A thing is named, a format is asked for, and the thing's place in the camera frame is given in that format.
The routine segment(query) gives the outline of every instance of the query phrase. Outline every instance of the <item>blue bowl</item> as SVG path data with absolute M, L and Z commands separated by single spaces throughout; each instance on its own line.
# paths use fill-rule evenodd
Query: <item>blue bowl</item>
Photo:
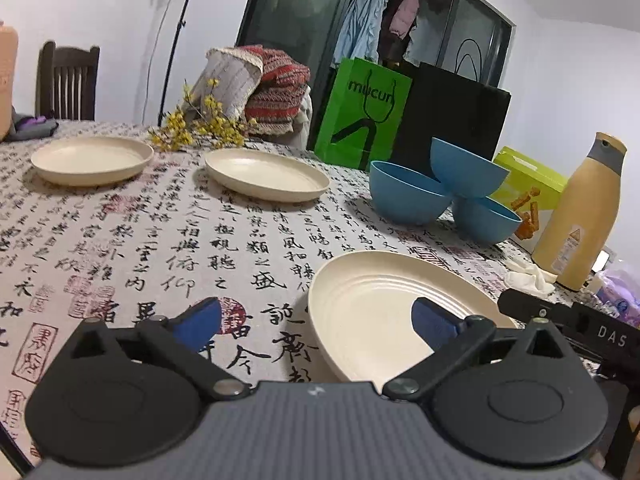
M 453 200 L 438 181 L 381 160 L 370 165 L 369 191 L 376 211 L 399 224 L 427 224 Z
M 464 198 L 491 195 L 509 174 L 490 160 L 440 139 L 431 141 L 431 169 L 450 192 Z
M 505 241 L 522 223 L 516 213 L 490 198 L 455 197 L 453 219 L 473 241 L 487 245 Z

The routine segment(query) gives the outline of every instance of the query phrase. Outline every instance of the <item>chinese calligraphy tablecloth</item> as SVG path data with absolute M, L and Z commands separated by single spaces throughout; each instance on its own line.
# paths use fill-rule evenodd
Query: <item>chinese calligraphy tablecloth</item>
M 146 133 L 63 122 L 55 137 L 77 135 Z M 426 228 L 389 224 L 372 209 L 366 173 L 287 146 L 252 145 L 324 171 L 332 183 L 319 201 L 239 196 L 207 177 L 197 152 L 157 154 L 117 186 L 64 189 L 31 167 L 31 153 L 46 142 L 0 144 L 0 420 L 32 457 L 26 399 L 85 317 L 132 326 L 217 296 L 223 325 L 204 357 L 253 384 L 335 381 L 306 311 L 311 279 L 325 261 L 355 250 L 412 254 L 497 299 L 506 288 L 501 261 L 523 254 L 508 241 L 480 247 L 461 239 L 449 212 Z M 562 294 L 551 300 L 572 300 Z

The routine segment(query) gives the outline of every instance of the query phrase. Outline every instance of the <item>green shopping bag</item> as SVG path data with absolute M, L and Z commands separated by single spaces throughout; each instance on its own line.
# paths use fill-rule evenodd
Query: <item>green shopping bag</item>
M 340 63 L 314 151 L 329 164 L 368 170 L 391 157 L 411 79 L 364 59 Z

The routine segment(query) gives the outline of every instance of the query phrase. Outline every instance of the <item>sliding door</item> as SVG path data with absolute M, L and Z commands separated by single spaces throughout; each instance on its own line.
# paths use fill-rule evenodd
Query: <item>sliding door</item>
M 454 0 L 436 65 L 498 86 L 511 27 L 478 0 Z
M 332 25 L 345 0 L 250 0 L 238 44 L 284 50 L 318 77 Z

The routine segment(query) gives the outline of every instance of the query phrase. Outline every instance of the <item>lime green box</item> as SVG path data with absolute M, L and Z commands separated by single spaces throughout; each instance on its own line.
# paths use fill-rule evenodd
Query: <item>lime green box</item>
M 389 160 L 411 79 L 364 59 L 340 63 L 314 151 L 329 164 L 367 170 Z
M 495 156 L 494 163 L 509 170 L 509 175 L 491 198 L 522 218 L 511 239 L 532 253 L 558 205 L 567 178 L 506 146 Z

